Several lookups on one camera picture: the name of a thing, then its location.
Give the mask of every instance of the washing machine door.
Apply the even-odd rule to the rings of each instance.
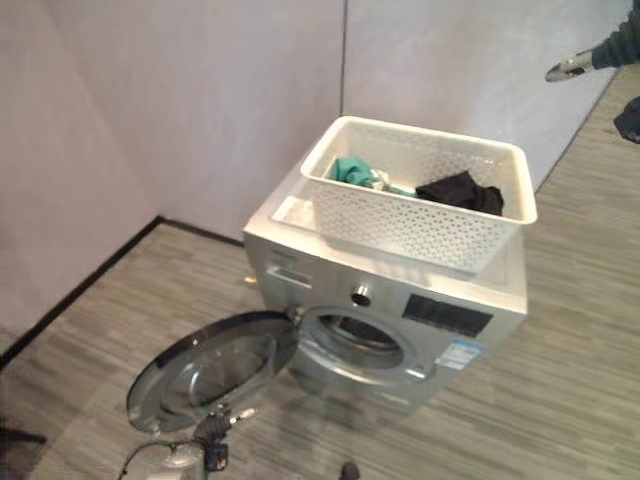
[[[289,362],[296,327],[278,312],[225,318],[178,340],[140,373],[127,395],[129,421],[145,432],[196,425],[216,405],[251,406]]]

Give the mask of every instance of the wood-grain vinyl floor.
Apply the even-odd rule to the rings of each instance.
[[[285,372],[218,477],[334,479],[353,458],[364,480],[640,479],[640,147],[611,125],[638,94],[640,68],[622,71],[538,193],[530,315],[502,346],[409,418]],[[157,228],[3,372],[8,424],[49,438],[6,460],[38,480],[114,478],[147,438],[127,421],[131,382],[174,340],[259,309],[249,272],[237,247]]]

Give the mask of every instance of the gray wall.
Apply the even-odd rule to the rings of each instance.
[[[0,21],[0,351],[157,214],[240,238],[339,113],[341,0],[18,0]]]
[[[339,113],[342,0],[45,5],[168,217],[241,238]]]
[[[345,112],[514,143],[539,186],[611,78],[546,70],[626,19],[621,0],[350,0]]]
[[[156,214],[38,1],[0,2],[0,352]]]

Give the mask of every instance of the laundry basket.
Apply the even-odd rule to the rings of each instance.
[[[336,158],[351,156],[387,172],[397,187],[415,188],[468,170],[478,185],[500,189],[503,216],[325,178]],[[309,152],[301,172],[314,184],[320,234],[472,273],[537,218],[524,152],[506,143],[341,117]]]

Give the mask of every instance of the silver washing machine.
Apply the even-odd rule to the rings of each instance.
[[[413,410],[525,317],[520,236],[470,276],[323,238],[307,188],[293,171],[245,228],[269,311],[215,321],[156,357],[129,390],[134,427],[174,432],[251,407],[286,366],[305,386]]]
[[[479,275],[323,238],[297,170],[245,227],[267,308],[287,312],[290,368],[337,395],[423,405],[525,318],[522,237]]]

